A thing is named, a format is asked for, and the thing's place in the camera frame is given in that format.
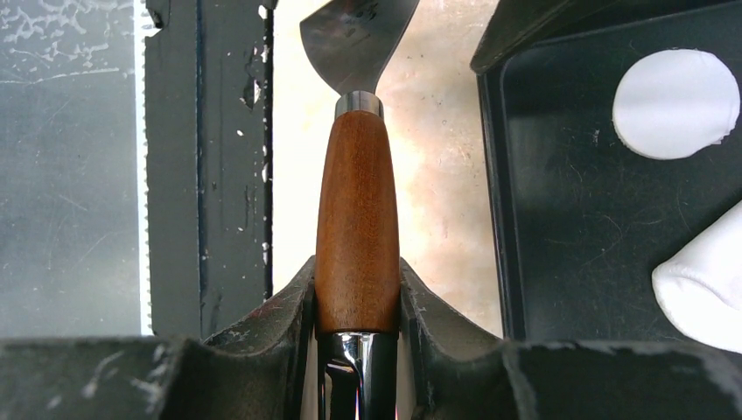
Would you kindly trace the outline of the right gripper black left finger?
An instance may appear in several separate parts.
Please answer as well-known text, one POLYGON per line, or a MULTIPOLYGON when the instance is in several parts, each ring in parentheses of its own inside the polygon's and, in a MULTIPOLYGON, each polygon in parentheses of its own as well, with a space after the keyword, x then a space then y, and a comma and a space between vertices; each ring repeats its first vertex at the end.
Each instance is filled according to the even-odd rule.
POLYGON ((314 262, 205 341, 117 337, 1 343, 4 419, 298 419, 314 262))

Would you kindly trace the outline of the metal scraper wooden handle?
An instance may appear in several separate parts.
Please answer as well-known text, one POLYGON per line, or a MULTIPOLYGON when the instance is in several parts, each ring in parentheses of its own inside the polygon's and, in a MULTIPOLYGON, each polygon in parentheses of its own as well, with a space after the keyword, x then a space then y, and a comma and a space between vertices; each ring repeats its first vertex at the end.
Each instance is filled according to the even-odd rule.
POLYGON ((314 290, 318 415, 396 417, 398 211, 376 89, 417 1, 333 0, 305 18, 308 60, 338 95, 318 205, 314 290))

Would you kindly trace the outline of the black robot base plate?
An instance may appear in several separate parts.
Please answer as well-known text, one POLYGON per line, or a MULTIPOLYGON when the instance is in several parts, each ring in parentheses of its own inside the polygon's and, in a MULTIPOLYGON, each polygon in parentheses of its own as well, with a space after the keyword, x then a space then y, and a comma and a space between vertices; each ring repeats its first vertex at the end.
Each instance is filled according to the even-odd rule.
POLYGON ((272 295, 273 1, 149 1, 151 327, 204 339, 272 295))

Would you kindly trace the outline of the round cut dough wrapper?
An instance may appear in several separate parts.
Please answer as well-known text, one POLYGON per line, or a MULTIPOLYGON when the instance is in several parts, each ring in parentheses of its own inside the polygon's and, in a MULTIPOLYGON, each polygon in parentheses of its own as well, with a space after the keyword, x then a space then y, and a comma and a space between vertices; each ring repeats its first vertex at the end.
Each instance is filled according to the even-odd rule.
POLYGON ((619 140, 645 158, 688 158, 721 144, 741 112, 739 83, 716 55, 668 49, 635 62, 612 101, 619 140))

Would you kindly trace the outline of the black baking tray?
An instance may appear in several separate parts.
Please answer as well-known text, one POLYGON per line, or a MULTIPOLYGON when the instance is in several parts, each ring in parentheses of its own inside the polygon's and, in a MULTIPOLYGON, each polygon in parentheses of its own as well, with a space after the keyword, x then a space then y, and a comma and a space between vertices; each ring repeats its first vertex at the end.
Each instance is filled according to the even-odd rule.
POLYGON ((741 198, 741 131, 657 161, 612 122, 624 72, 670 48, 741 74, 738 1, 505 1, 478 76, 503 330, 513 340, 679 341, 652 269, 741 198))

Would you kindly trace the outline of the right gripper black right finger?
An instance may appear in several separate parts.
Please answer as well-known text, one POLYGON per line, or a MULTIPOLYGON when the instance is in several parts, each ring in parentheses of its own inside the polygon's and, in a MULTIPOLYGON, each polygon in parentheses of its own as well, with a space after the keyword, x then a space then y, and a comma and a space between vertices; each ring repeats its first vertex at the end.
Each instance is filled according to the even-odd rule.
POLYGON ((415 419, 738 419, 741 358, 683 342, 501 339, 407 264, 399 386, 415 419))

